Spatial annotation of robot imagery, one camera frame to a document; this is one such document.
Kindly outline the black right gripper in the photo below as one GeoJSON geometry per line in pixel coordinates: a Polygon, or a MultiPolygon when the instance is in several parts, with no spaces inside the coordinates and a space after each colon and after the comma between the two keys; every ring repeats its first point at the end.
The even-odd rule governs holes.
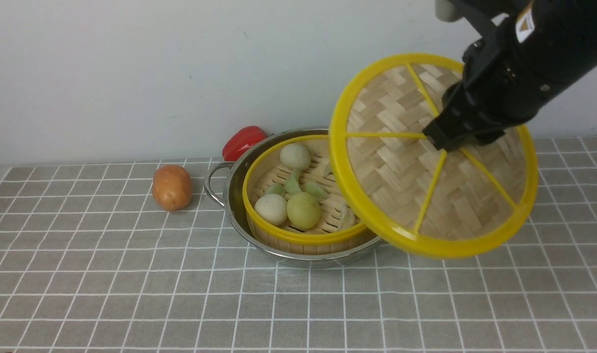
{"type": "Polygon", "coordinates": [[[438,150],[485,146],[530,121],[542,107],[540,79],[518,58],[513,40],[479,40],[463,55],[462,78],[422,133],[438,150]]]}

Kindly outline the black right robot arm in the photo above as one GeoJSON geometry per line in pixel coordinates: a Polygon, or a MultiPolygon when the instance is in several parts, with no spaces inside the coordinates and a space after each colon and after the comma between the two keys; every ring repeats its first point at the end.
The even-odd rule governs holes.
{"type": "Polygon", "coordinates": [[[597,67],[597,0],[437,0],[435,14],[480,34],[422,131],[438,150],[493,143],[597,67]]]}

